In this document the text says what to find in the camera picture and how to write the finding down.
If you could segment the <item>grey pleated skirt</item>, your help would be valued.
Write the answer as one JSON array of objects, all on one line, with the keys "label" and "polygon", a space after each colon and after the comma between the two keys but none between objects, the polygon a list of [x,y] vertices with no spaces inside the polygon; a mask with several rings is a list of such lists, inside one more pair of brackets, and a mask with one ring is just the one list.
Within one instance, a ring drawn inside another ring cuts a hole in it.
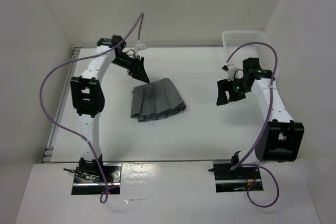
[{"label": "grey pleated skirt", "polygon": [[132,91],[130,117],[139,122],[166,119],[185,109],[183,98],[169,78],[137,86]]}]

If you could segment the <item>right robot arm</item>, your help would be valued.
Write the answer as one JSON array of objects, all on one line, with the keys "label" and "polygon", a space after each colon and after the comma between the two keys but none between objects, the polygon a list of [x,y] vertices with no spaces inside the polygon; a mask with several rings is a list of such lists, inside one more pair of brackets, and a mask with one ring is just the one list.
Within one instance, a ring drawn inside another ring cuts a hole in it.
[{"label": "right robot arm", "polygon": [[274,73],[262,69],[258,58],[243,61],[243,75],[236,77],[239,69],[225,64],[228,77],[217,82],[217,106],[245,99],[252,93],[264,117],[261,131],[253,146],[247,151],[237,151],[231,158],[230,173],[242,178],[248,173],[247,164],[293,162],[297,159],[305,128],[288,113],[276,87]]}]

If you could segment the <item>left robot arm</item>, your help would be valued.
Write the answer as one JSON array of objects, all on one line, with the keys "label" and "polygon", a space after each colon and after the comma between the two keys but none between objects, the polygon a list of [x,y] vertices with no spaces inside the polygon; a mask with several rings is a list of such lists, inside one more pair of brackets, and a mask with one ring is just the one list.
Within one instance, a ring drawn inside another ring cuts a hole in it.
[{"label": "left robot arm", "polygon": [[144,58],[129,56],[123,52],[125,46],[126,42],[121,36],[101,38],[96,46],[98,57],[92,59],[81,75],[70,80],[72,105],[81,121],[81,135],[91,145],[84,150],[77,171],[93,182],[98,182],[104,177],[99,145],[99,117],[105,106],[101,81],[108,67],[115,64],[127,69],[132,78],[144,83],[150,82],[144,69]]}]

